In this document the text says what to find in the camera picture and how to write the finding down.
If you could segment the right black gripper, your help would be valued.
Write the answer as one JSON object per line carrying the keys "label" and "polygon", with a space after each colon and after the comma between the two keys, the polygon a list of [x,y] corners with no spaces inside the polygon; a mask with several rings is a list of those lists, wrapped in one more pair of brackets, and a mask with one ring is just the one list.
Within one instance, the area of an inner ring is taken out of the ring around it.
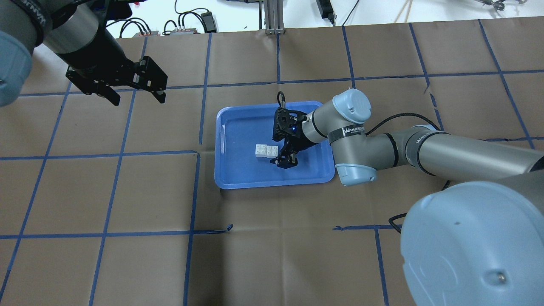
{"label": "right black gripper", "polygon": [[314,147],[317,143],[309,140],[304,134],[302,124],[307,120],[307,113],[288,110],[283,92],[277,94],[278,108],[274,114],[272,139],[283,141],[283,147],[270,163],[278,168],[289,169],[298,165],[296,153]]}

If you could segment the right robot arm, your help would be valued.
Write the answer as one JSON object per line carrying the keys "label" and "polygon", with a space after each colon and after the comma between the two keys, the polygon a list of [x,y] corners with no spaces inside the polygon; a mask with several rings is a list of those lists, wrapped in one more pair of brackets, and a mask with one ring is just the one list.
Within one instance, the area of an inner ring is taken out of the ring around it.
{"label": "right robot arm", "polygon": [[287,298],[351,304],[366,286],[352,236],[373,235],[387,306],[542,306],[543,153],[452,135],[429,120],[367,132],[368,98],[348,89],[315,110],[277,94],[273,169],[309,172],[332,149],[331,183],[283,187]]}

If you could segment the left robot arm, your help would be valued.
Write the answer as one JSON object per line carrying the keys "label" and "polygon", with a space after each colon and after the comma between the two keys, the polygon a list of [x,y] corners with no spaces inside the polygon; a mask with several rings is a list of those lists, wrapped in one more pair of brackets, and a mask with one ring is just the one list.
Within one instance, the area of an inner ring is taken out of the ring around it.
{"label": "left robot arm", "polygon": [[116,86],[150,92],[165,103],[167,74],[150,57],[134,62],[107,31],[112,0],[2,0],[1,106],[20,95],[32,55],[45,45],[68,65],[66,77],[83,94],[118,106]]}

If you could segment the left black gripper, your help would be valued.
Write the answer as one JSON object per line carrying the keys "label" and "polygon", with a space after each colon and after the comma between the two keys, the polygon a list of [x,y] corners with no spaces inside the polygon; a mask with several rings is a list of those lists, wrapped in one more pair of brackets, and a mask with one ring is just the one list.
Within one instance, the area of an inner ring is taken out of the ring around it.
{"label": "left black gripper", "polygon": [[81,50],[65,54],[66,77],[85,94],[100,94],[119,106],[115,86],[144,90],[161,104],[166,102],[167,74],[150,56],[132,61],[115,41],[94,41]]}

